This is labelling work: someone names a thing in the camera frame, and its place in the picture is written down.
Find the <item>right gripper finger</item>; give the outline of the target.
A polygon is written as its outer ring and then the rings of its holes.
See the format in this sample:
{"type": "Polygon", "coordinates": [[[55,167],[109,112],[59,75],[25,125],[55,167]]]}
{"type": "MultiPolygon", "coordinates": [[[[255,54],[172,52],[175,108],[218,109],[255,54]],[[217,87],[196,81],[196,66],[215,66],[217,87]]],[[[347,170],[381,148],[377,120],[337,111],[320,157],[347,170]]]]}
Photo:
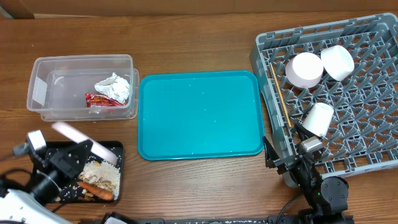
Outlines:
{"type": "Polygon", "coordinates": [[[301,124],[295,123],[294,129],[296,130],[298,137],[301,141],[305,141],[309,138],[315,137],[316,135],[310,132],[309,130],[305,129],[301,124]]]}
{"type": "Polygon", "coordinates": [[[278,168],[280,166],[280,157],[276,153],[275,149],[269,142],[269,140],[264,136],[263,145],[265,152],[265,163],[268,168],[278,168]]]}

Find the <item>white paper cup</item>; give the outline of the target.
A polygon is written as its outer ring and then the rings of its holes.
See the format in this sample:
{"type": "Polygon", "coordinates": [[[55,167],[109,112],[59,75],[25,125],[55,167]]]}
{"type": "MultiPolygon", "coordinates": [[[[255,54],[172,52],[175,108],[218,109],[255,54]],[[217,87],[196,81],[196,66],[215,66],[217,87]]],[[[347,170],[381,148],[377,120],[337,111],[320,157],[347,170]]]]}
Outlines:
{"type": "Polygon", "coordinates": [[[315,103],[303,121],[303,127],[318,137],[325,137],[334,109],[326,103],[315,103]]]}

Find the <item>white plate with food scraps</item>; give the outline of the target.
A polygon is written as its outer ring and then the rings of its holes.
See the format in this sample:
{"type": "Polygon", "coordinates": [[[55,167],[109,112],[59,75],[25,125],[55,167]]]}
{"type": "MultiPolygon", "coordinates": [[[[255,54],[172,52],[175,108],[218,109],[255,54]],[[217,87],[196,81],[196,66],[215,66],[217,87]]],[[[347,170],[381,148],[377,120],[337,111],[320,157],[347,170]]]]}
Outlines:
{"type": "Polygon", "coordinates": [[[53,123],[52,128],[75,143],[81,143],[83,141],[90,140],[93,143],[91,147],[92,153],[108,161],[109,163],[116,165],[118,157],[115,155],[115,153],[105,148],[104,146],[102,146],[100,143],[96,142],[92,138],[89,138],[87,135],[83,134],[73,126],[70,126],[65,122],[59,121],[53,123]]]}

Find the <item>wooden chopstick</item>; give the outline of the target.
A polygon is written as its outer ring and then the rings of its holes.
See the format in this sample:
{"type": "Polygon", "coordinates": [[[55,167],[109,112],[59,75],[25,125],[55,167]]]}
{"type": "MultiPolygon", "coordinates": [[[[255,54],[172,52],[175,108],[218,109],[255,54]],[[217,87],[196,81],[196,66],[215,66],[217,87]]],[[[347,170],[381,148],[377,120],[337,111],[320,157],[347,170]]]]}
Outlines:
{"type": "Polygon", "coordinates": [[[284,116],[285,116],[287,125],[288,125],[289,129],[292,129],[293,126],[292,126],[292,123],[290,122],[289,114],[287,112],[287,108],[286,108],[286,105],[285,105],[285,102],[284,102],[284,99],[283,99],[283,96],[282,96],[280,85],[279,85],[279,82],[277,80],[277,76],[275,74],[274,67],[273,67],[272,63],[270,63],[270,70],[271,70],[272,77],[273,77],[273,79],[275,81],[275,85],[276,85],[276,88],[277,88],[277,92],[278,92],[278,95],[279,95],[279,98],[280,98],[280,102],[281,102],[281,105],[282,105],[282,109],[283,109],[283,112],[284,112],[284,116]]]}

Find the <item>orange carrot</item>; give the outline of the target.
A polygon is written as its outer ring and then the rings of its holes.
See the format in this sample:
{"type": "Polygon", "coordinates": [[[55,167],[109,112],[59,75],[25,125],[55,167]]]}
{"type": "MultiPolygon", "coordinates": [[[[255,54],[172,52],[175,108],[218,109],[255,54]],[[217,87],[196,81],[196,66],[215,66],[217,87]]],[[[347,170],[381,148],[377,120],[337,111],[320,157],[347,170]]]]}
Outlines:
{"type": "Polygon", "coordinates": [[[83,187],[87,191],[91,192],[95,196],[99,197],[100,199],[103,200],[114,200],[114,194],[112,191],[108,191],[106,189],[102,189],[100,187],[97,187],[96,185],[93,184],[88,184],[86,182],[77,182],[77,184],[80,187],[83,187]]]}

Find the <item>pink bowl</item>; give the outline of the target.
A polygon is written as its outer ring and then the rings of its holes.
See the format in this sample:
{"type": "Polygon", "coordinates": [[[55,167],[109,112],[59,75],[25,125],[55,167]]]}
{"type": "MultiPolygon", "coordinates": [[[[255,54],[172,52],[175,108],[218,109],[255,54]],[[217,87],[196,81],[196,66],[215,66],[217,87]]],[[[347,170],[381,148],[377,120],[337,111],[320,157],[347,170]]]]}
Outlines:
{"type": "Polygon", "coordinates": [[[323,75],[321,58],[313,53],[304,52],[295,56],[285,68],[288,81],[298,88],[316,86],[323,75]]]}

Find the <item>red silver snack wrapper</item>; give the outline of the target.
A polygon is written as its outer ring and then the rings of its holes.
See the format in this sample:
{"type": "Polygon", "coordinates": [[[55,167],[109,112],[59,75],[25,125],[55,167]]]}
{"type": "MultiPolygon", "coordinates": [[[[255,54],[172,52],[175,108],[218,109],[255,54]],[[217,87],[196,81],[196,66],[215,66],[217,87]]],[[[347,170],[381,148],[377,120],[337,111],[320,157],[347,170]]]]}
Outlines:
{"type": "Polygon", "coordinates": [[[105,95],[86,93],[85,99],[86,99],[86,106],[88,108],[123,106],[122,103],[120,103],[114,99],[111,99],[105,95]]]}

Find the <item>white bowl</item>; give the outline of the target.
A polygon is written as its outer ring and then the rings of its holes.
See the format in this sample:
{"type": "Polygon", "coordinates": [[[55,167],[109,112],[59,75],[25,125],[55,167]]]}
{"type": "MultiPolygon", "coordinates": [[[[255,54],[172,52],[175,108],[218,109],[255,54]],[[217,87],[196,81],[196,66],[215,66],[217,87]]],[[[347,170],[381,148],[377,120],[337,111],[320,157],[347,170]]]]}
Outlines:
{"type": "Polygon", "coordinates": [[[323,49],[320,54],[326,72],[336,81],[344,80],[354,70],[351,54],[341,45],[323,49]]]}

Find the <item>white tissue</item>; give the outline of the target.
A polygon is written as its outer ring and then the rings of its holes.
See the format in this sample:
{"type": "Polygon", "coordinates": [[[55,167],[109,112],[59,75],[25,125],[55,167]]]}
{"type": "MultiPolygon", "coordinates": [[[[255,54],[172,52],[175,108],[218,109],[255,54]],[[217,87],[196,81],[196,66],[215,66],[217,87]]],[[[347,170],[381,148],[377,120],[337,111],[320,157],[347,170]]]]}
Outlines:
{"type": "Polygon", "coordinates": [[[95,84],[95,90],[120,104],[125,104],[130,95],[129,82],[113,73],[109,78],[95,84]]]}

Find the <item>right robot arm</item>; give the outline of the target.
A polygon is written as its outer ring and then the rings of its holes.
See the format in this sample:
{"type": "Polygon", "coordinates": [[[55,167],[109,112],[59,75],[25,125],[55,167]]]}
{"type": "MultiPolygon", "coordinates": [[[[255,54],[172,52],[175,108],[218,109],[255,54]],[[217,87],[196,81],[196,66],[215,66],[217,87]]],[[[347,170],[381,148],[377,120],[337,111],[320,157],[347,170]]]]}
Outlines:
{"type": "Polygon", "coordinates": [[[266,167],[276,168],[278,174],[287,174],[299,186],[300,193],[290,199],[279,212],[274,223],[354,223],[353,217],[343,214],[348,209],[349,185],[337,176],[323,178],[315,167],[323,143],[321,138],[301,124],[294,126],[301,142],[297,152],[280,158],[266,137],[263,137],[266,167]],[[304,196],[308,209],[294,216],[285,216],[286,209],[300,196],[304,196]]]}

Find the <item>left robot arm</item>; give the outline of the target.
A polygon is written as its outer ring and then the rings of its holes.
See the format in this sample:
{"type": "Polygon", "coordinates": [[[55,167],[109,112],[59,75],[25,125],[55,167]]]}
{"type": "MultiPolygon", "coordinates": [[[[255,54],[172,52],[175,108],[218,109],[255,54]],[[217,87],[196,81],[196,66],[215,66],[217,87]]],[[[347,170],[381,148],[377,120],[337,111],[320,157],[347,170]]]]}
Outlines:
{"type": "Polygon", "coordinates": [[[61,148],[48,148],[45,142],[16,147],[14,155],[29,155],[34,171],[26,185],[1,175],[1,223],[68,223],[45,205],[83,171],[92,146],[86,140],[61,148]]]}

